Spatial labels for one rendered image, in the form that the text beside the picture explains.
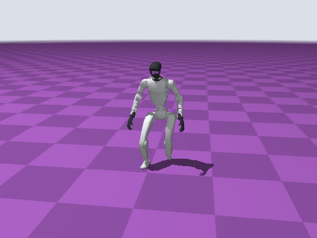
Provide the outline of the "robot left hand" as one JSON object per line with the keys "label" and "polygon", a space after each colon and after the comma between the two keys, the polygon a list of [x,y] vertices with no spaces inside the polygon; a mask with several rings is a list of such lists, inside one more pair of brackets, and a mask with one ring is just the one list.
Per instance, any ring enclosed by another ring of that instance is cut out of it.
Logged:
{"label": "robot left hand", "polygon": [[180,130],[180,132],[182,132],[184,130],[184,121],[183,121],[183,117],[181,116],[180,113],[178,113],[178,119],[180,120],[179,126],[181,125],[181,128],[179,130]]}

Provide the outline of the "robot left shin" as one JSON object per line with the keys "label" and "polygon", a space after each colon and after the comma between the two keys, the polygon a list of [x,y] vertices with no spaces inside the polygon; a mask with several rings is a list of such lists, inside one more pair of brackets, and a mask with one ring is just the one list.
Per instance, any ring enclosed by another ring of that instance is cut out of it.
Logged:
{"label": "robot left shin", "polygon": [[171,141],[171,145],[168,147],[165,147],[165,154],[167,156],[167,159],[171,160],[171,154],[172,154],[172,149],[173,149],[173,145],[172,145],[173,141]]}

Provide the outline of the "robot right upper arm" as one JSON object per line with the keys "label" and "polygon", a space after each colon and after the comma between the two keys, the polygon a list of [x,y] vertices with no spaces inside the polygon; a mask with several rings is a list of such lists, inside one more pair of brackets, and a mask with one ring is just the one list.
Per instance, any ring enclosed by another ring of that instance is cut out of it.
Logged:
{"label": "robot right upper arm", "polygon": [[142,97],[143,97],[143,96],[142,96],[142,93],[144,92],[145,87],[147,86],[147,81],[148,81],[148,79],[143,79],[143,80],[141,81],[140,86],[139,86],[139,88],[138,88],[136,100],[141,101],[141,99],[142,99]]}

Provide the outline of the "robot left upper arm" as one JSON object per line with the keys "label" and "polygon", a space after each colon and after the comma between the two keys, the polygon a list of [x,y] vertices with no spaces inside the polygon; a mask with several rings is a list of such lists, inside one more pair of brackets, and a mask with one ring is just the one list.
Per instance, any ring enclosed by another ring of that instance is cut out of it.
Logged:
{"label": "robot left upper arm", "polygon": [[175,97],[175,101],[176,101],[176,102],[180,102],[179,96],[181,96],[181,94],[180,94],[180,92],[179,92],[179,90],[178,90],[178,88],[177,88],[175,82],[174,82],[173,80],[169,80],[169,79],[167,79],[165,82],[166,82],[166,86],[167,86],[169,89],[171,89],[171,91],[173,92],[173,94],[176,96],[176,97]]}

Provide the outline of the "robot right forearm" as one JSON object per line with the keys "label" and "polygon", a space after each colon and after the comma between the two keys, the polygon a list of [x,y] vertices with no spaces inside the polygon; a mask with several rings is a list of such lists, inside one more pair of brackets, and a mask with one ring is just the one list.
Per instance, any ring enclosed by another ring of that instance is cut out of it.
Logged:
{"label": "robot right forearm", "polygon": [[134,101],[133,101],[133,106],[132,106],[132,111],[131,111],[130,115],[132,115],[133,112],[135,112],[135,113],[137,112],[139,102],[136,101],[136,97],[137,97],[137,94],[135,95],[135,98],[134,98]]}

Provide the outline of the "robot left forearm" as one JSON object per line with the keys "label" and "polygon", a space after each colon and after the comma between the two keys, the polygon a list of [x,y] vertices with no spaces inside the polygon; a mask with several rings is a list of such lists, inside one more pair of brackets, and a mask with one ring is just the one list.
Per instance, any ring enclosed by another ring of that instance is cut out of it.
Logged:
{"label": "robot left forearm", "polygon": [[178,117],[178,113],[181,114],[181,116],[183,116],[183,97],[179,96],[179,100],[180,102],[177,103],[177,117]]}

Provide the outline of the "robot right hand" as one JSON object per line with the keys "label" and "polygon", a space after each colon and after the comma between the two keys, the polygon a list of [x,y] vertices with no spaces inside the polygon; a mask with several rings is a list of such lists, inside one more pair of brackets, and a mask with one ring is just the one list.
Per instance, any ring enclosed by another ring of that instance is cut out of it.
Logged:
{"label": "robot right hand", "polygon": [[132,115],[130,115],[130,118],[129,118],[129,120],[128,120],[127,127],[128,127],[129,130],[132,129],[132,128],[130,127],[130,124],[133,125],[132,120],[133,120],[133,118],[135,117],[135,114],[136,114],[136,113],[133,112]]}

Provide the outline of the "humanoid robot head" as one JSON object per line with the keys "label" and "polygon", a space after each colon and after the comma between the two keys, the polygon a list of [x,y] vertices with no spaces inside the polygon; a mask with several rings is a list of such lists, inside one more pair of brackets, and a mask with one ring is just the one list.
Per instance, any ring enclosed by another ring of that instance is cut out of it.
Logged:
{"label": "humanoid robot head", "polygon": [[[161,64],[158,61],[151,63],[149,70],[150,70],[151,76],[154,78],[153,81],[160,81],[161,79],[158,79],[158,78],[163,79],[163,77],[159,75],[161,70]],[[158,71],[158,73],[152,74],[152,71]]]}

